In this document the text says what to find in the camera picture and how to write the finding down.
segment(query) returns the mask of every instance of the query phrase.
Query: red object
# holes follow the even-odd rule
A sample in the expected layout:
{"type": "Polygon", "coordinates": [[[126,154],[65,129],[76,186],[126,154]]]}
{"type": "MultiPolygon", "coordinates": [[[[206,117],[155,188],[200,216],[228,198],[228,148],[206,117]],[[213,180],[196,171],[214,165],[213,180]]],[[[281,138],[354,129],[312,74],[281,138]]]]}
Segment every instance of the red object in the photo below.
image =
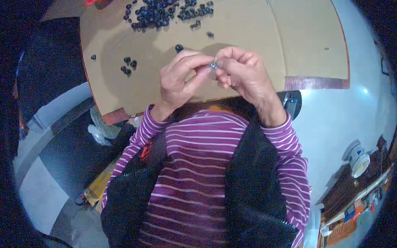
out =
{"type": "Polygon", "coordinates": [[[374,202],[371,203],[371,213],[373,213],[375,211],[375,205],[374,202]]]}

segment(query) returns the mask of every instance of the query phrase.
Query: white plastic bag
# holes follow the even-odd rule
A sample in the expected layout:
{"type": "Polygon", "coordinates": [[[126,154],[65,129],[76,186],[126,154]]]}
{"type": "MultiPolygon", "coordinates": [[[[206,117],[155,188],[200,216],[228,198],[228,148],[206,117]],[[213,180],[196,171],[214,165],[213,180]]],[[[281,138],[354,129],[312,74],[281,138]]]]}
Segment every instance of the white plastic bag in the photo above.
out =
{"type": "Polygon", "coordinates": [[[88,132],[93,135],[94,139],[101,146],[112,146],[112,144],[105,138],[105,136],[98,131],[94,125],[88,125],[88,132]]]}

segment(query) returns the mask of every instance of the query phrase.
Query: cardboard sheet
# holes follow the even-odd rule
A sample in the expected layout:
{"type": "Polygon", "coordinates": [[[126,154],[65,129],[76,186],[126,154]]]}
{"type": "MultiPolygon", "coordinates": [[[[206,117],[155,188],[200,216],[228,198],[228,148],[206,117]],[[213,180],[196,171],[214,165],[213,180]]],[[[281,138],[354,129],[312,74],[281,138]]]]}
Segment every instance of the cardboard sheet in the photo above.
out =
{"type": "Polygon", "coordinates": [[[348,79],[342,27],[331,0],[271,2],[287,76],[348,79]]]}
{"type": "MultiPolygon", "coordinates": [[[[198,1],[198,5],[207,1],[198,1]]],[[[81,19],[81,46],[90,86],[101,114],[124,108],[134,115],[160,96],[159,70],[176,55],[175,45],[203,51],[214,56],[227,46],[240,46],[256,51],[264,59],[270,78],[277,91],[284,90],[285,63],[280,36],[271,8],[264,0],[217,0],[214,14],[181,21],[177,17],[168,27],[133,32],[123,20],[130,0],[116,0],[102,10],[89,6],[81,19]],[[190,24],[201,20],[201,27],[190,29],[190,24]],[[215,34],[214,38],[206,32],[215,34]],[[96,61],[91,55],[96,54],[96,61]],[[120,67],[124,57],[138,62],[128,78],[120,67]]],[[[143,6],[138,1],[131,9],[130,18],[136,22],[135,10],[143,6]]],[[[220,89],[215,81],[208,81],[192,100],[205,101],[236,96],[232,89],[220,89]]]]}

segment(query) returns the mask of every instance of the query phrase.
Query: gray floor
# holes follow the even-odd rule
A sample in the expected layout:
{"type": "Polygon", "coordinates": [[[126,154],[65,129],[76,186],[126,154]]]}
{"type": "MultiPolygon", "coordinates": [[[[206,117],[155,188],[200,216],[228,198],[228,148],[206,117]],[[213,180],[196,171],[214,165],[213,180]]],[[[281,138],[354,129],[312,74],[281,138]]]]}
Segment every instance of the gray floor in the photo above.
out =
{"type": "Polygon", "coordinates": [[[73,248],[108,248],[100,214],[91,206],[78,206],[69,199],[62,208],[51,231],[73,248]]]}

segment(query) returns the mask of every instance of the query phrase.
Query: purple striped sleeve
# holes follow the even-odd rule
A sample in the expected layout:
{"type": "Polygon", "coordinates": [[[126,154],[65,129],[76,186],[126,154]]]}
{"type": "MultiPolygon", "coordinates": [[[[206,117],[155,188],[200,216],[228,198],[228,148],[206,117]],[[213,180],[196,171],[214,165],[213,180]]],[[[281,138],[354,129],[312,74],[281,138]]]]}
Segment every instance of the purple striped sleeve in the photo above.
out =
{"type": "Polygon", "coordinates": [[[278,149],[277,167],[281,193],[285,197],[289,223],[295,225],[299,233],[292,245],[298,247],[303,238],[310,210],[310,193],[307,179],[307,159],[301,156],[301,144],[292,128],[291,116],[287,113],[286,122],[276,128],[262,128],[263,133],[278,149]]]}
{"type": "Polygon", "coordinates": [[[133,136],[129,139],[129,145],[124,149],[123,155],[119,159],[116,164],[116,167],[113,170],[112,175],[106,185],[105,192],[102,196],[102,210],[105,208],[106,203],[108,201],[107,189],[110,181],[123,172],[127,163],[131,160],[131,158],[156,134],[161,132],[167,125],[167,122],[158,122],[155,121],[150,115],[150,110],[153,105],[149,105],[146,111],[143,114],[143,118],[141,121],[141,125],[137,128],[137,131],[133,136]]]}

